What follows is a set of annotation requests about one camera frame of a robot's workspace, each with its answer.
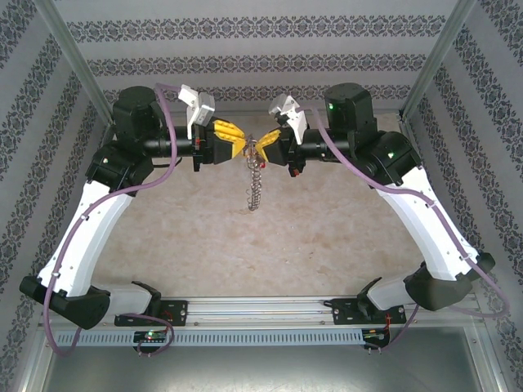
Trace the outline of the metal keyring plate with rings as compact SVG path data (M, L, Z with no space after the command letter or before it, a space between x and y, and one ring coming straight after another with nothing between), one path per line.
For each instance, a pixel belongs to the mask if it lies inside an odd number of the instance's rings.
M261 163L266 161L256 150L257 141L250 135L244 146L244 157L246 158L247 168L250 172L250 186L247 190L248 210L256 211L261 204L262 197L262 170Z

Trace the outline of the grey sheet metal panel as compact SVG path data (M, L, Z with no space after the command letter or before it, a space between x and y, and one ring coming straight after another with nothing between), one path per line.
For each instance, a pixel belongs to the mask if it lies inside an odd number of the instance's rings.
M35 341L22 392L509 392L474 327L411 328L384 352L357 346L127 347L56 357Z

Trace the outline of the aluminium frame post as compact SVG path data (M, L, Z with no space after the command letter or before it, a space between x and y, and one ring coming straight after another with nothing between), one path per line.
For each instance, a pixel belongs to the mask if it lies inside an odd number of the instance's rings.
M69 62L72 70L76 73L79 81L86 90L91 102L94 104L97 113L106 122L110 123L111 107L105 98L93 72L83 57L78 44L75 42L72 33L65 21L62 19L54 0L33 0L38 12L50 29L55 40L60 46L65 58Z
M440 36L436 40L420 74L415 80L405 103L399 110L400 119L403 122L405 122L417 108L419 101L422 99L436 71L440 68L441 63L452 47L454 39L467 20L475 3L476 0L457 0L454 9L441 30Z

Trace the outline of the wide aluminium mounting rail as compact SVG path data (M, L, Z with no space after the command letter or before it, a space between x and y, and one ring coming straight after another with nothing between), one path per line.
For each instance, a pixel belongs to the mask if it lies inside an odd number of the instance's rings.
M321 296L286 297L193 297L188 302L184 327L292 328L292 327L383 327L385 325L335 325L332 311ZM468 327L477 318L445 308L436 312L403 305L412 327Z

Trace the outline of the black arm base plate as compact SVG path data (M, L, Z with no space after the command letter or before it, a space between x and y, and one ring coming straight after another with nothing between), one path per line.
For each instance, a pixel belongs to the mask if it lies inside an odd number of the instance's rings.
M355 297L333 298L323 301L323 305L331 309L335 325L403 325L407 321L399 306L379 310L371 302Z
M155 300L149 305L144 315L161 319L173 327L184 327L188 314L188 302L179 300ZM114 325L117 327L166 327L160 321L137 316L118 315L114 317Z

